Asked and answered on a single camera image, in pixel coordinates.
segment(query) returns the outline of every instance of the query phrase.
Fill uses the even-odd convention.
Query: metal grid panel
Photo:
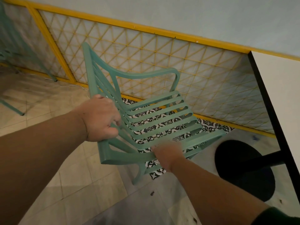
[[[177,90],[195,113],[273,132],[247,55],[40,11],[77,81],[87,83],[81,44],[86,41],[108,64],[142,73],[166,67],[181,72]],[[169,90],[173,75],[119,78],[122,93],[150,98]]]
[[[22,6],[5,4],[5,12],[13,21],[24,41],[37,54],[45,67],[49,69],[54,76],[68,79],[28,10]],[[15,58],[11,60],[11,63],[15,66],[45,73],[36,63],[22,58]]]

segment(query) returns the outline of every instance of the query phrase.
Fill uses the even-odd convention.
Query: green chair
[[[184,102],[180,93],[178,91],[175,91],[180,78],[180,74],[176,69],[167,68],[144,73],[122,72],[115,68],[112,68],[103,60],[101,60],[86,42],[82,44],[82,47],[90,95],[93,96],[95,94],[101,94],[103,96],[106,96],[107,98],[112,99],[115,102],[115,105],[122,117],[120,127],[112,124],[114,127],[118,128],[119,136],[122,138],[122,140],[113,138],[98,142],[100,161],[102,164],[114,165],[125,165],[133,163],[138,164],[139,172],[133,179],[133,184],[136,184],[142,175],[149,174],[161,168],[160,165],[155,165],[151,168],[146,169],[145,162],[152,161],[156,159],[156,157],[153,152],[139,153],[136,149],[143,150],[145,148],[157,145],[161,140],[172,140],[173,138],[182,134],[190,133],[190,137],[187,137],[186,139],[180,141],[182,143],[183,149],[193,147],[195,148],[197,146],[197,148],[184,154],[184,156],[188,158],[197,154],[199,151],[203,150],[226,134],[223,130],[216,130],[211,133],[200,132],[202,129],[202,125],[197,123],[197,118],[193,116],[193,112]],[[110,74],[114,87],[109,83],[99,67],[103,68]],[[175,74],[175,80],[171,86],[170,92],[131,105],[127,105],[122,101],[117,77],[127,79],[143,79],[154,76],[161,76],[169,73]],[[140,114],[142,112],[161,106],[165,106],[165,108],[149,114],[145,114],[141,117],[132,118],[133,115]],[[134,125],[134,123],[161,114],[166,114],[166,116],[145,123],[143,125]],[[180,118],[180,120],[140,135],[134,133],[134,131],[140,131],[159,123],[166,122],[173,118]],[[138,144],[135,142],[135,140],[145,139],[150,136],[156,135],[157,133],[161,133],[180,125],[184,125],[185,128],[176,132],[172,132],[171,134],[167,134],[163,137],[160,137],[159,139],[156,138],[144,144]],[[113,150],[110,146],[114,146],[121,151]]]
[[[50,73],[36,53],[34,53],[29,45],[23,40],[12,20],[5,14],[3,0],[0,0],[0,62],[7,64],[18,72],[17,68],[10,63],[10,60],[13,58],[22,58],[26,61],[37,63],[53,81],[57,81],[57,78]],[[18,114],[24,115],[23,112],[4,100],[0,100],[0,103]]]

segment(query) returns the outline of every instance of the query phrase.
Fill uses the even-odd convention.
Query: person's right arm
[[[162,167],[178,178],[202,225],[250,225],[269,208],[246,191],[185,159],[178,142],[152,151]]]

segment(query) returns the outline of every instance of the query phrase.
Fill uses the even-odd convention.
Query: black round table base
[[[215,164],[219,176],[244,189],[262,201],[268,201],[275,191],[275,178],[270,167],[242,172],[240,162],[262,156],[250,145],[228,140],[221,143],[215,153]]]

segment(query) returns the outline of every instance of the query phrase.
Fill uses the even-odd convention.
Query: person's left arm
[[[100,95],[73,111],[0,137],[0,224],[18,224],[64,160],[81,143],[118,135],[121,117]]]

